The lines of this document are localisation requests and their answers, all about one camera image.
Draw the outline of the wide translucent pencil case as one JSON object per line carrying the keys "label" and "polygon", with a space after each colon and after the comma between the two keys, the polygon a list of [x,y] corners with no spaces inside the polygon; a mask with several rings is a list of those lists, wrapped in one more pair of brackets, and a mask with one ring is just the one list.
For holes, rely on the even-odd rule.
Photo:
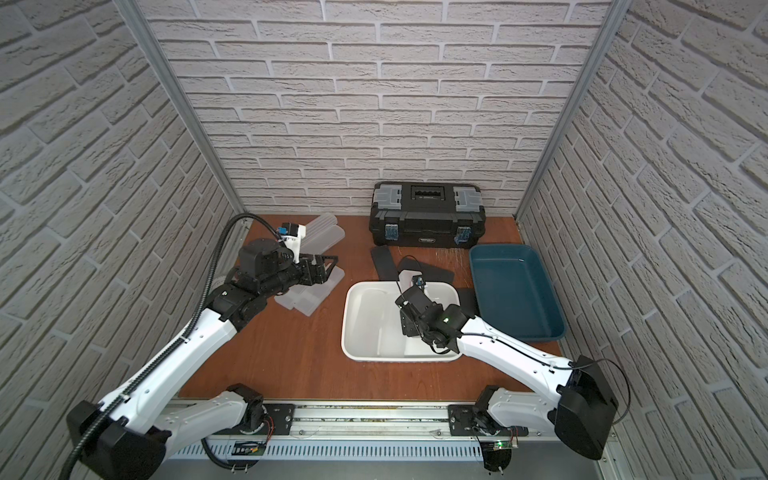
{"label": "wide translucent pencil case", "polygon": [[297,310],[305,316],[311,316],[339,285],[344,276],[344,270],[335,267],[325,283],[313,286],[296,285],[291,287],[287,293],[275,296],[274,300],[278,305],[288,310]]}

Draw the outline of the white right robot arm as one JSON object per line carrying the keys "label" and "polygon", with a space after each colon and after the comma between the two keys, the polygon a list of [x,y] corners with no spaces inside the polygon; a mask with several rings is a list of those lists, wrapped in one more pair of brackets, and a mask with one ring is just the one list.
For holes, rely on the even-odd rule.
{"label": "white right robot arm", "polygon": [[516,379],[539,395],[541,405],[523,413],[509,392],[488,386],[472,409],[472,429],[482,436],[550,425],[567,447],[590,460],[602,457],[619,401],[601,369],[601,360],[581,355],[576,360],[538,350],[491,327],[478,316],[446,307],[412,286],[395,304],[408,328],[437,352],[450,351],[482,361]]}

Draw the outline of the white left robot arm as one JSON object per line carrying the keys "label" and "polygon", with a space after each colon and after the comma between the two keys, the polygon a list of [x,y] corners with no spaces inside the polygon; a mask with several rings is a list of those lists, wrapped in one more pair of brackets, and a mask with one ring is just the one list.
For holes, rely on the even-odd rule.
{"label": "white left robot arm", "polygon": [[60,478],[77,464],[103,479],[148,479],[177,451],[240,424],[257,428],[263,398],[242,384],[177,412],[162,412],[176,392],[221,346],[261,313],[270,298],[296,285],[328,281],[338,259],[305,254],[303,236],[254,240],[222,285],[204,295],[192,319],[159,353],[100,401],[82,401],[67,415],[73,450]]}

